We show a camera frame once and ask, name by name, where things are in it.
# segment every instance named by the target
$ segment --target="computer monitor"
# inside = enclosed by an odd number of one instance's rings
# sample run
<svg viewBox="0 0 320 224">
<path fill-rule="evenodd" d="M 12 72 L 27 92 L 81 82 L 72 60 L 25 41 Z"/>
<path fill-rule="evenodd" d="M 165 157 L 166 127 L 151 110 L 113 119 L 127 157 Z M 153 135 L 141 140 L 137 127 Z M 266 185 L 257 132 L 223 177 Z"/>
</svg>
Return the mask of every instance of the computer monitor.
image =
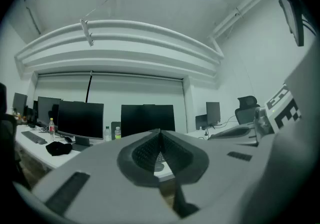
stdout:
<svg viewBox="0 0 320 224">
<path fill-rule="evenodd" d="M 173 105 L 143 105 L 142 107 L 149 130 L 160 128 L 176 131 Z"/>
<path fill-rule="evenodd" d="M 25 94 L 15 93 L 13 101 L 14 101 L 12 104 L 13 109 L 16 112 L 20 113 L 21 116 L 23 116 L 25 114 L 27 96 Z"/>
<path fill-rule="evenodd" d="M 38 118 L 38 101 L 33 102 L 33 111 L 35 114 L 35 118 L 37 119 Z"/>
<path fill-rule="evenodd" d="M 157 128 L 175 131 L 173 108 L 173 105 L 122 105 L 122 137 Z"/>
<path fill-rule="evenodd" d="M 73 150 L 82 151 L 89 139 L 103 140 L 104 105 L 102 103 L 61 101 L 58 112 L 58 133 L 75 136 Z"/>
<path fill-rule="evenodd" d="M 304 45 L 304 28 L 300 0 L 279 0 L 290 32 L 293 33 L 297 46 Z"/>
<path fill-rule="evenodd" d="M 208 125 L 216 125 L 221 120 L 220 116 L 220 103 L 207 102 L 206 103 L 206 117 Z"/>
<path fill-rule="evenodd" d="M 42 125 L 49 125 L 50 118 L 53 118 L 54 125 L 58 125 L 58 110 L 62 100 L 58 98 L 38 97 L 37 121 Z"/>
</svg>

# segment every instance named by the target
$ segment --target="desktop computer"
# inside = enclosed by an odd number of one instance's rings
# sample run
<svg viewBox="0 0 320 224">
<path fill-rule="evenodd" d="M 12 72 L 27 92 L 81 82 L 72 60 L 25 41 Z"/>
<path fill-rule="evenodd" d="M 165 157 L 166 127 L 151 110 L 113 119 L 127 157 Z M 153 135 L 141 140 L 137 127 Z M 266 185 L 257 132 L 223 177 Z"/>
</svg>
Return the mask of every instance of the desktop computer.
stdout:
<svg viewBox="0 0 320 224">
<path fill-rule="evenodd" d="M 58 133 L 75 136 L 73 150 L 82 151 L 89 147 L 89 139 L 104 139 L 103 108 L 102 103 L 60 102 Z"/>
<path fill-rule="evenodd" d="M 207 118 L 208 125 L 213 126 L 221 121 L 220 103 L 219 102 L 207 102 L 206 108 L 207 108 L 206 109 L 206 118 Z"/>
<path fill-rule="evenodd" d="M 58 110 L 59 104 L 62 100 L 58 98 L 38 97 L 37 108 L 38 115 L 37 121 L 42 126 L 48 126 L 50 118 L 53 118 L 54 125 L 58 125 Z"/>
<path fill-rule="evenodd" d="M 25 94 L 19 94 L 15 93 L 14 98 L 13 98 L 13 104 L 12 107 L 13 109 L 17 112 L 20 113 L 21 117 L 26 115 L 26 104 L 27 104 L 27 96 Z"/>
<path fill-rule="evenodd" d="M 153 129 L 175 131 L 173 105 L 122 105 L 122 137 Z"/>
</svg>

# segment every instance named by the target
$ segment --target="white desk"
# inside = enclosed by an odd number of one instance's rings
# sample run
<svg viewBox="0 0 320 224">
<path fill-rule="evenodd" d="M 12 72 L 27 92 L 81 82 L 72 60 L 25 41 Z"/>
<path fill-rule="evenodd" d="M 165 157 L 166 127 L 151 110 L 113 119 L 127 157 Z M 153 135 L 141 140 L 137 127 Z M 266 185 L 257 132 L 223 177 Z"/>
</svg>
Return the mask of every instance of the white desk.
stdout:
<svg viewBox="0 0 320 224">
<path fill-rule="evenodd" d="M 223 128 L 219 128 L 219 129 L 209 128 L 209 130 L 208 130 L 209 135 L 217 134 L 219 132 L 222 132 L 224 130 L 227 130 L 227 129 L 232 128 L 237 125 L 238 125 L 237 122 L 229 122 Z M 47 144 L 40 145 L 38 143 L 34 143 L 33 141 L 31 141 L 30 139 L 28 139 L 27 137 L 25 137 L 21 133 L 24 131 L 32 131 L 36 135 L 44 138 L 47 141 Z M 195 139 L 197 139 L 198 137 L 204 137 L 207 140 L 209 138 L 208 136 L 205 136 L 204 130 L 198 130 L 198 131 L 194 131 L 191 133 L 187 133 L 187 135 L 195 137 Z M 59 166 L 63 165 L 64 163 L 66 163 L 67 161 L 69 161 L 70 159 L 75 157 L 77 154 L 80 154 L 79 151 L 71 150 L 70 153 L 67 155 L 54 156 L 54 157 L 51 156 L 50 153 L 46 149 L 46 145 L 51 143 L 50 134 L 39 133 L 39 131 L 37 129 L 31 129 L 30 127 L 28 127 L 26 125 L 17 126 L 15 140 L 25 151 L 27 151 L 27 153 L 29 155 L 31 155 L 33 158 L 40 161 L 45 166 L 47 166 L 51 169 L 58 168 Z M 58 142 L 66 143 L 64 138 L 55 137 L 55 140 Z M 99 143 L 108 143 L 108 142 L 98 141 L 98 140 L 90 140 L 90 143 L 97 145 Z M 174 177 L 168 164 L 166 162 L 164 162 L 163 164 L 164 164 L 164 169 L 160 172 L 154 173 L 154 175 L 157 176 L 161 182 L 166 181 L 166 180 L 170 180 Z"/>
</svg>

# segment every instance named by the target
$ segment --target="plastic bottle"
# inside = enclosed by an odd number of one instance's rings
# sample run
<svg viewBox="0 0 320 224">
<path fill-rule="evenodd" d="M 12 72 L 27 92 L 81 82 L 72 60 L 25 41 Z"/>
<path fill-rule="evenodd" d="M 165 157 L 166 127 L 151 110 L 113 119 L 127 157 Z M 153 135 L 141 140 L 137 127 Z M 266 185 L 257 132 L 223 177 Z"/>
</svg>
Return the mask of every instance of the plastic bottle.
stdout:
<svg viewBox="0 0 320 224">
<path fill-rule="evenodd" d="M 115 134 L 115 138 L 116 138 L 116 139 L 121 139 L 121 130 L 120 130 L 120 127 L 119 127 L 119 126 L 117 126 L 117 127 L 115 128 L 114 134 Z"/>
<path fill-rule="evenodd" d="M 54 124 L 53 118 L 50 118 L 49 133 L 50 133 L 51 141 L 54 141 L 55 140 L 55 124 Z"/>
<path fill-rule="evenodd" d="M 109 129 L 109 126 L 106 126 L 106 127 L 105 127 L 104 139 L 105 139 L 107 142 L 111 141 L 111 130 Z"/>
</svg>

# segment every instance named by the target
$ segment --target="office chair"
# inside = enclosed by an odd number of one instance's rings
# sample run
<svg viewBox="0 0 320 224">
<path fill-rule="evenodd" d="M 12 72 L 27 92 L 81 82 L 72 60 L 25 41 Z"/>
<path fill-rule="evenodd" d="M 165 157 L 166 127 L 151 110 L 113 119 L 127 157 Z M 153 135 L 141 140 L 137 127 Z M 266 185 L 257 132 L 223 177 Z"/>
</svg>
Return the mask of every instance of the office chair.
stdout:
<svg viewBox="0 0 320 224">
<path fill-rule="evenodd" d="M 253 122 L 255 119 L 255 108 L 260 107 L 257 99 L 252 96 L 238 98 L 240 106 L 235 110 L 234 114 L 240 125 Z"/>
<path fill-rule="evenodd" d="M 7 88 L 5 85 L 0 83 L 0 113 L 6 113 L 7 112 Z"/>
<path fill-rule="evenodd" d="M 15 153 L 17 121 L 14 116 L 6 114 L 6 98 L 6 87 L 0 84 L 0 147 L 3 149 L 0 161 L 4 163 L 3 173 L 9 175 L 12 181 L 19 182 L 30 189 L 19 164 L 20 157 Z"/>
</svg>

